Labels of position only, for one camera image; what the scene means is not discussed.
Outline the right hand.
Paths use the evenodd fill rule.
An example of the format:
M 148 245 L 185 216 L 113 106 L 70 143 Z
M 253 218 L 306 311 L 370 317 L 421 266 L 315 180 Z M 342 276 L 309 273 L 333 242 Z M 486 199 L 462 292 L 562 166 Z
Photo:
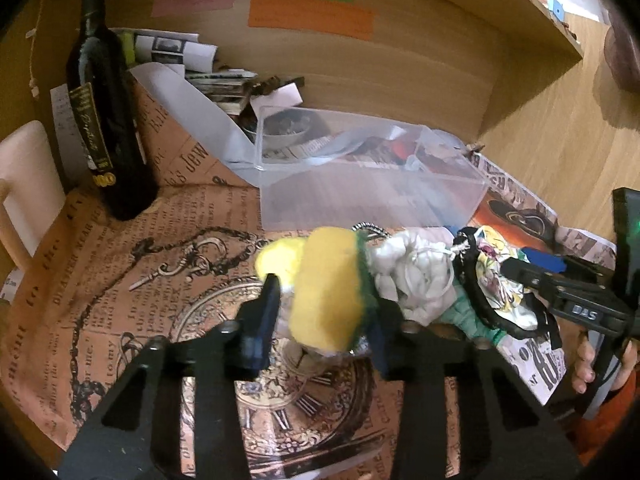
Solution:
M 596 358 L 596 352 L 590 344 L 586 332 L 578 336 L 577 358 L 572 373 L 572 386 L 577 393 L 585 393 L 587 386 L 594 381 L 596 374 L 592 369 L 592 363 Z M 612 383 L 611 390 L 617 391 L 628 382 L 631 373 L 638 362 L 638 341 L 631 339 L 620 358 L 620 368 Z

